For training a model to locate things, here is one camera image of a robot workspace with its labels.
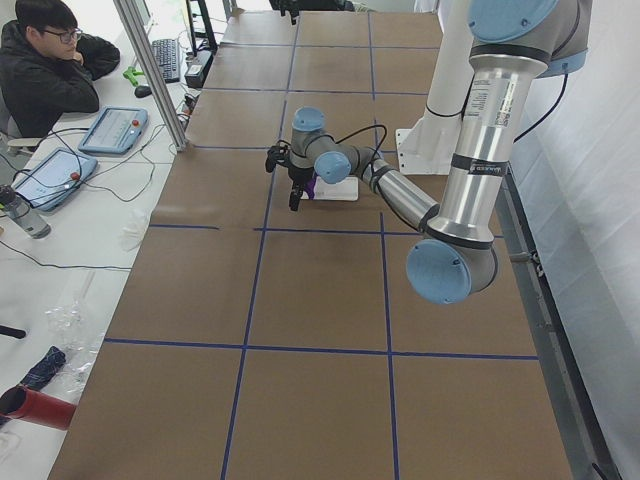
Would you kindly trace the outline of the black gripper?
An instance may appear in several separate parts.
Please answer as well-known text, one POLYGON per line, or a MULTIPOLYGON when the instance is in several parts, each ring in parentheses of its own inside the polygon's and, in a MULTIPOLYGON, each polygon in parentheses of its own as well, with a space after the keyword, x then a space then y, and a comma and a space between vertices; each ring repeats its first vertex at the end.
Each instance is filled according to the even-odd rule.
POLYGON ((299 157, 293 150, 289 151, 290 165, 288 168, 288 176, 292 180, 292 189, 289 195, 289 209, 299 210, 300 202, 303 198, 303 186, 308 181, 315 170, 312 166, 305 164, 306 159, 299 157))

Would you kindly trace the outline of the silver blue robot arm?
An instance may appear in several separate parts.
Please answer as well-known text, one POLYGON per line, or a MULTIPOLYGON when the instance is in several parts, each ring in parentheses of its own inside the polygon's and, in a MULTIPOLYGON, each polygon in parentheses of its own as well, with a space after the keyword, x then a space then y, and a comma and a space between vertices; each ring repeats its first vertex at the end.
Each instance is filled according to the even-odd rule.
POLYGON ((313 107, 295 112, 290 139, 269 149, 266 168, 287 170, 291 209, 313 197, 318 181, 360 179, 422 235, 406 263, 413 289, 435 304, 460 302, 498 272, 489 221, 513 145, 524 135, 531 83, 584 65, 591 10, 588 1, 453 3, 424 114, 397 143, 413 168, 446 174, 441 200, 378 148, 335 140, 313 107))

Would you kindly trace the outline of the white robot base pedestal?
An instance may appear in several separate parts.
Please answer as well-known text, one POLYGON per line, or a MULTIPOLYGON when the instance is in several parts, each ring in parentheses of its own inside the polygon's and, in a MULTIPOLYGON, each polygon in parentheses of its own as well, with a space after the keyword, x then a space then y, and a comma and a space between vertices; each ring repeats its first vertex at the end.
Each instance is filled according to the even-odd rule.
POLYGON ((435 71, 423 116, 410 129, 396 131, 400 171, 410 175, 449 172, 473 78, 468 56, 473 38, 468 1, 452 1, 444 22, 435 71))

